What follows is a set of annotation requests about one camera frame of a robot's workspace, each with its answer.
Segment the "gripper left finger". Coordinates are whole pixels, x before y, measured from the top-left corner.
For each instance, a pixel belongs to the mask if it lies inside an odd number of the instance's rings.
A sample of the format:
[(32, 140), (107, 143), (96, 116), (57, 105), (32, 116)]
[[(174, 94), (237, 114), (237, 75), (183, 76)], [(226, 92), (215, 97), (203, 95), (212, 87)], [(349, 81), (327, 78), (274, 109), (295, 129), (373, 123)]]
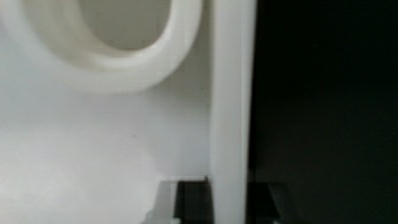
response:
[(157, 224), (214, 224), (214, 195), (206, 179), (160, 182), (155, 220)]

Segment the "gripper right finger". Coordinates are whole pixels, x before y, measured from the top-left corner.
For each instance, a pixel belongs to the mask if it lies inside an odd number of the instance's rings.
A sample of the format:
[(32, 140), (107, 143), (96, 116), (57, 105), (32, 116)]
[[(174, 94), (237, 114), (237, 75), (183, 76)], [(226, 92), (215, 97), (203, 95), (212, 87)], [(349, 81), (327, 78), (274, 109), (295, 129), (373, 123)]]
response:
[(310, 224), (299, 214), (286, 184), (249, 184), (247, 224)]

